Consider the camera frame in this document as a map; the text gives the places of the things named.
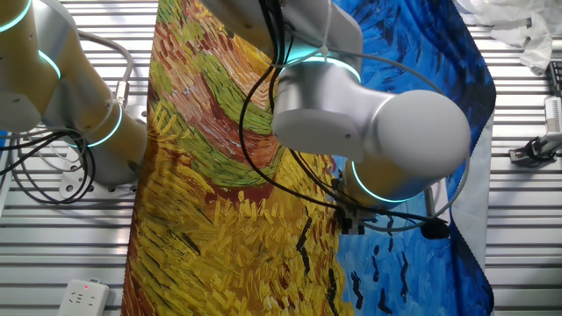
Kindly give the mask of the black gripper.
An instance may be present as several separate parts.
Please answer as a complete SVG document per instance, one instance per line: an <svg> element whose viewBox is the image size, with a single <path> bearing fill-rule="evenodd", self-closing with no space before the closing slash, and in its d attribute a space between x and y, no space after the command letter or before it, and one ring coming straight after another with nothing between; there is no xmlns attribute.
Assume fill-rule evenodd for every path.
<svg viewBox="0 0 562 316"><path fill-rule="evenodd" d="M342 228L342 234L350 234L352 226L357 226L357 234L364 235L364 222L373 220L373 212L370 209L338 205L335 209L335 218Z"/></svg>

